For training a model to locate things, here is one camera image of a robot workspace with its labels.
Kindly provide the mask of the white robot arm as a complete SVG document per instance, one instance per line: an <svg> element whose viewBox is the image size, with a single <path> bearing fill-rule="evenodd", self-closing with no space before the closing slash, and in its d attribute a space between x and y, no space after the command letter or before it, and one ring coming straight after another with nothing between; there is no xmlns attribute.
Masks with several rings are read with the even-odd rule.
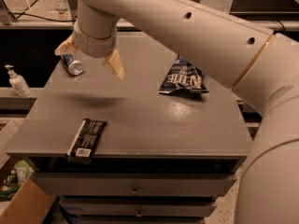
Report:
<svg viewBox="0 0 299 224"><path fill-rule="evenodd" d="M299 43L190 0L78 0L73 45L106 57L125 19L263 120L243 169L235 224L299 223Z"/></svg>

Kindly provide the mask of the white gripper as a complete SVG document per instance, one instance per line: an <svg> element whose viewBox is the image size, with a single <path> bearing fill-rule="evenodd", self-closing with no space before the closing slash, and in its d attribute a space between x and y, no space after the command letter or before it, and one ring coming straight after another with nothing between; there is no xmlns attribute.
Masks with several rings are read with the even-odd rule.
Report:
<svg viewBox="0 0 299 224"><path fill-rule="evenodd" d="M112 75L123 82L125 73L121 63L121 56L115 49L116 33L108 38L94 38L84 34L75 22L73 33L62 42L54 51L56 56L75 54L79 49L84 54L93 58L105 58L105 65L111 70Z"/></svg>

